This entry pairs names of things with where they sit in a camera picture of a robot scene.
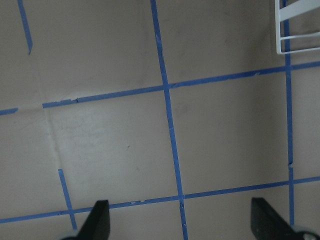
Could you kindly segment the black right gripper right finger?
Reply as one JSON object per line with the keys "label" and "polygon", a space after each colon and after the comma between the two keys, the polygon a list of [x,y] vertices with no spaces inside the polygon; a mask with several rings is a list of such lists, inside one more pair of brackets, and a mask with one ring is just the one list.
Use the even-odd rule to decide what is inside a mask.
{"label": "black right gripper right finger", "polygon": [[256,240],[299,239],[299,235],[262,197],[251,199],[250,229]]}

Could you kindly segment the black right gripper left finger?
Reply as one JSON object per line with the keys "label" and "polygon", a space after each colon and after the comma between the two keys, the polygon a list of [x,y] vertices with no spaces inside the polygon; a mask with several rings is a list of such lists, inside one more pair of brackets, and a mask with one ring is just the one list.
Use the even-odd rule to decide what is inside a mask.
{"label": "black right gripper left finger", "polygon": [[78,232],[77,240],[108,240],[111,232],[108,200],[98,200]]}

